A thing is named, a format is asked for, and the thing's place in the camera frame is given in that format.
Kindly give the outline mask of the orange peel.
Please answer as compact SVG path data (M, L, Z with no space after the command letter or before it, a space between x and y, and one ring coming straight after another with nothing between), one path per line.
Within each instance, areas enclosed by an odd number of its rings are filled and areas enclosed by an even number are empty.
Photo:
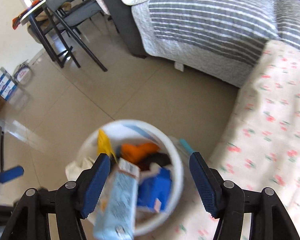
M147 142L140 145L122 144L121 157L126 161L137 164L151 154L155 154L160 150L160 147L152 142Z

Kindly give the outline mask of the grey chair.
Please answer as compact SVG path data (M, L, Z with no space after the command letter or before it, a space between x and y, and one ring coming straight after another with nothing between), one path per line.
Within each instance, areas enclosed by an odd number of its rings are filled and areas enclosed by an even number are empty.
M49 9L57 21L64 27L66 31L75 39L75 41L82 47L82 49L91 57L91 59L102 69L107 72L107 68L101 63L101 61L94 55L94 53L88 48L88 46L81 40L74 29L96 15L97 13L103 13L101 7L95 0L84 0L81 3L72 7L64 15L59 14L58 10L61 6L70 0L46 0L45 5Z

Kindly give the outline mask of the cherry print table cloth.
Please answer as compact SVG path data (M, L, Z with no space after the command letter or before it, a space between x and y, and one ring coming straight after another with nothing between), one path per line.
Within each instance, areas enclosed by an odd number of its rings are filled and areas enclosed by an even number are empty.
M300 236L300 50L266 43L207 165L245 190L271 187Z

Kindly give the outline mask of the white trash bag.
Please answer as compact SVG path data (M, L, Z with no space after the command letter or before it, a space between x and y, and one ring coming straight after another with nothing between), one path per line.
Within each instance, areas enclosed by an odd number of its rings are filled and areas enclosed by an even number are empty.
M90 169L95 162L94 158L84 157L81 161L72 161L65 167L65 174L68 181L76 181L79 175Z

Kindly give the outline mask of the white plastic trash bin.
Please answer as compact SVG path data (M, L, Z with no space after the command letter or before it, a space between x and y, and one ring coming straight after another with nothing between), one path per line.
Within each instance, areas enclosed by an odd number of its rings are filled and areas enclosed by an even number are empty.
M133 239L162 226L169 219L183 191L184 168L173 142L156 127L139 120L117 120L92 133L65 169L69 180L92 167L104 133L115 155L114 166L96 208L88 215L98 239ZM142 172L136 161L122 156L124 146L157 145L170 164L152 161Z

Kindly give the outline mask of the light blue carton box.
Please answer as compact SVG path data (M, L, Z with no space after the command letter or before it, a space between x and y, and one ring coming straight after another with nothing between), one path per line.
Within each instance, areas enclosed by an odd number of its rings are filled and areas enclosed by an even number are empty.
M110 193L97 210L95 239L134 239L140 169L120 159Z

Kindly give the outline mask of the stacked blue white boxes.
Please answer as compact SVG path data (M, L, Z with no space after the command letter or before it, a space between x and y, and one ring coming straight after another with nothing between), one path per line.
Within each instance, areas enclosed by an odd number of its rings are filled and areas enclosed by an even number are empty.
M5 68L0 68L0 96L8 101L17 88L15 79L6 71Z

